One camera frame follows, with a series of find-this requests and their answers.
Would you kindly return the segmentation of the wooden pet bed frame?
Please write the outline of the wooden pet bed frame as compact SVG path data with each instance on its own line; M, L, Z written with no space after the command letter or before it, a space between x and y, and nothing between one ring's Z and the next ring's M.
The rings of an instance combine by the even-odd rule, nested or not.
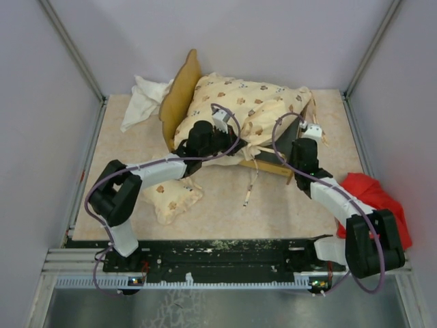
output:
M163 137L169 150L177 148L173 144L175 130L182 122L182 116L188 111L189 104L193 99L195 85L203 76L205 75L201 72L197 51L192 49L188 52L185 63L177 73L169 93L160 106L159 118L163 124ZM299 115L299 113L287 112L274 123L272 143L277 145L277 149L284 159L290 157L292 141L301 131L298 122Z

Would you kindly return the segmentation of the cream animal print cushion cover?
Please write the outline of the cream animal print cushion cover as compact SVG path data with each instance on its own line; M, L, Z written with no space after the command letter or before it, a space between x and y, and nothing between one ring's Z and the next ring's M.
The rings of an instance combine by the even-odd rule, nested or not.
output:
M234 113L241 127L241 138L247 145L235 155L205 162L205 166L239 164L255 168L258 172L291 177L292 171L282 166L270 149L274 123L287 112L299 113L309 123L319 123L315 98L308 87L290 89L271 83L222 77L213 72L201 77L195 85L188 111L175 130L174 146L179 146L188 138L196 121L212 122L212 103Z

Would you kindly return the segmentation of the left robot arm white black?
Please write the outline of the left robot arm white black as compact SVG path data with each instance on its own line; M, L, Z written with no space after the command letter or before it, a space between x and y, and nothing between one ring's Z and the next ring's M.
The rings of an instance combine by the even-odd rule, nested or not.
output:
M241 126L224 121L200 120L177 150L161 159L125 165L112 160L85 196L85 211L103 225L109 247L127 258L139 247L130 217L140 192L170 180L188 178L203 163L237 152L242 143Z

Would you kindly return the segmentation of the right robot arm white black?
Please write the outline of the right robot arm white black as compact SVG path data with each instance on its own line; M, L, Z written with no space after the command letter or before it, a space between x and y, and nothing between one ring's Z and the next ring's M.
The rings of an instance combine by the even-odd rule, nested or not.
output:
M386 208L376 209L363 203L341 187L332 174L319 166L316 141L308 138L293 141L291 166L298 171L297 187L323 205L346 229L345 238L329 236L314 242L319 260L347 266L359 279L375 275L380 272L378 239L385 271L405 265L395 215Z

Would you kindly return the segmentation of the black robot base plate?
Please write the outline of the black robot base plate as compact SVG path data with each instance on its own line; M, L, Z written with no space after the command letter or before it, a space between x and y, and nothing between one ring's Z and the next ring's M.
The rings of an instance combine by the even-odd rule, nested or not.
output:
M103 261L105 273L139 273L149 283L293 282L297 273L339 272L345 268L317 259L314 238L141 241L125 258L116 251Z

